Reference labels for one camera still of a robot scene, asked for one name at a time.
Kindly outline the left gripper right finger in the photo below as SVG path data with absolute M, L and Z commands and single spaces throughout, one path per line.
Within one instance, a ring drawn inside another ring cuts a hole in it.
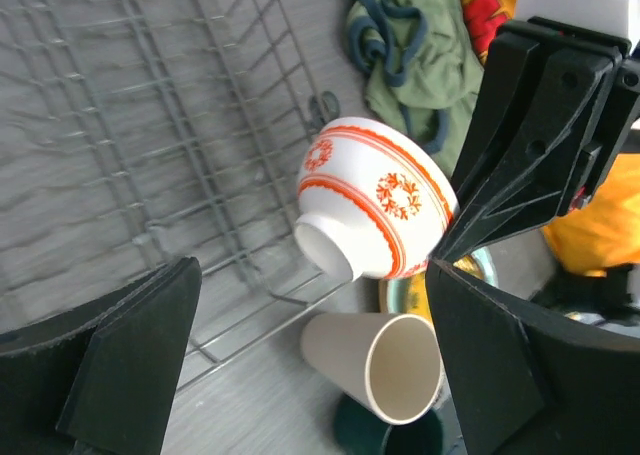
M 467 452 L 638 453 L 638 338 L 474 282 L 428 288 Z

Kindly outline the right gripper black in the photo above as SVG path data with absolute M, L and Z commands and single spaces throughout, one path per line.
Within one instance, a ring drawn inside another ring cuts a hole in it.
M 434 250 L 453 262 L 593 198 L 639 117 L 627 36 L 533 17 L 503 24 L 451 184 L 459 211 Z

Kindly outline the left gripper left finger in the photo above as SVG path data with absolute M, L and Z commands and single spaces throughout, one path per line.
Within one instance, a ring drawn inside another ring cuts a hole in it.
M 160 453 L 201 285 L 183 257 L 3 333 L 2 453 Z

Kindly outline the beige tumbler cup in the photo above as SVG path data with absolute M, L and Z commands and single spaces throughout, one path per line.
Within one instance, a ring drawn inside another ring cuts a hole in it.
M 310 366 L 392 425 L 423 416 L 443 384 L 434 326 L 418 315 L 323 313 L 300 346 Z

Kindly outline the dark green mug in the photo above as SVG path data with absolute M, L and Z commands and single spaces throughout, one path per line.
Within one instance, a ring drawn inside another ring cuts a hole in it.
M 434 410 L 409 424 L 391 425 L 348 395 L 338 402 L 333 435 L 347 454 L 438 455 L 444 450 L 444 429 Z

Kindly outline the white orange patterned bowl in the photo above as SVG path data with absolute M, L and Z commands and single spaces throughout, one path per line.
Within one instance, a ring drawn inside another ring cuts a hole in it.
M 425 270 L 458 210 L 449 180 L 425 151 L 362 117 L 321 129 L 301 164 L 297 202 L 299 248 L 340 281 Z

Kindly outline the yellow patterned small plate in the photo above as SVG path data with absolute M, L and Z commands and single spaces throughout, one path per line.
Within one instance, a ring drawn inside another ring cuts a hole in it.
M 454 265 L 481 280 L 485 279 L 484 270 L 479 262 L 471 255 L 465 256 L 454 263 Z M 429 305 L 428 293 L 426 288 L 426 268 L 427 263 L 424 262 L 420 266 L 420 270 L 414 273 L 408 282 L 408 288 L 404 296 L 403 308 L 405 313 L 421 316 L 430 323 L 433 322 L 431 309 Z

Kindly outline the green flower plate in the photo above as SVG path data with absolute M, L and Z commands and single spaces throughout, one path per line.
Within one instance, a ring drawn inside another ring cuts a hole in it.
M 457 268 L 454 264 L 452 268 L 454 269 L 455 274 L 441 270 L 439 267 L 435 267 L 433 270 L 426 269 L 425 281 L 430 309 L 431 303 L 428 288 L 436 289 L 436 300 L 439 300 L 451 290 L 460 291 L 462 288 L 465 288 L 465 285 L 461 283 L 467 281 L 469 277 L 475 279 L 473 286 L 488 285 L 498 287 L 498 275 L 489 249 L 487 247 L 481 247 L 469 255 L 481 264 L 484 270 L 485 279 L 481 280 L 476 278 L 474 275 Z M 379 282 L 378 295 L 379 310 L 381 313 L 406 314 L 404 312 L 403 302 L 406 289 L 408 288 L 409 278 L 381 280 Z

